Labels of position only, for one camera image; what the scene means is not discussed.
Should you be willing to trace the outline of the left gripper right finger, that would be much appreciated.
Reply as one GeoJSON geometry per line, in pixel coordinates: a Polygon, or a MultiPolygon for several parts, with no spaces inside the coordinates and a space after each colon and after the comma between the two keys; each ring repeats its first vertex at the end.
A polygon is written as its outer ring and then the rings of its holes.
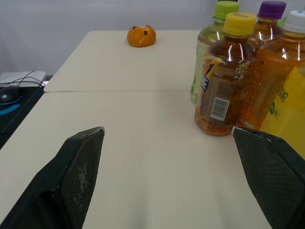
{"type": "Polygon", "coordinates": [[[305,161],[283,139],[235,126],[248,186],[273,229],[305,227],[305,161]]]}

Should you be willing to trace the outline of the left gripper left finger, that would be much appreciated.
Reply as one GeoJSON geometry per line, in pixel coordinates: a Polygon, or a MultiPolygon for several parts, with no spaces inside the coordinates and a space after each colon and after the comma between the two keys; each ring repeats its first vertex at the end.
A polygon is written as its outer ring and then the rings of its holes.
{"type": "Polygon", "coordinates": [[[2,229],[81,229],[98,175],[103,127],[66,139],[32,179],[1,223],[2,229]]]}

